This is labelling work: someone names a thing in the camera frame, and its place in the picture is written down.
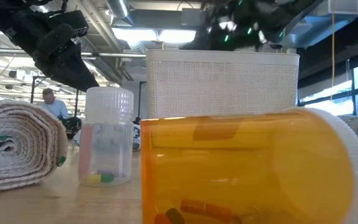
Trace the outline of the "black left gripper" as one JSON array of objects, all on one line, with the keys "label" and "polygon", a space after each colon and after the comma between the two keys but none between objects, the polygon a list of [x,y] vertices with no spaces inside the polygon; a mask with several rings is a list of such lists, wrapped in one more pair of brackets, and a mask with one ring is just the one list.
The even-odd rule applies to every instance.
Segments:
[{"label": "black left gripper", "polygon": [[69,24],[19,24],[9,26],[9,38],[30,55],[52,80],[87,91],[99,86],[81,58],[81,47],[72,39],[77,31]]}]

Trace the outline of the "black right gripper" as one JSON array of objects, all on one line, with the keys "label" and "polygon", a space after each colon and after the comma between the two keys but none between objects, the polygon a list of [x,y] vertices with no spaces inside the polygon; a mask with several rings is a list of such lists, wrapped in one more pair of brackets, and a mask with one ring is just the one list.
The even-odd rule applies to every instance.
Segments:
[{"label": "black right gripper", "polygon": [[234,51],[258,49],[279,38],[279,19],[274,1],[236,0],[203,11],[194,39],[182,50]]}]

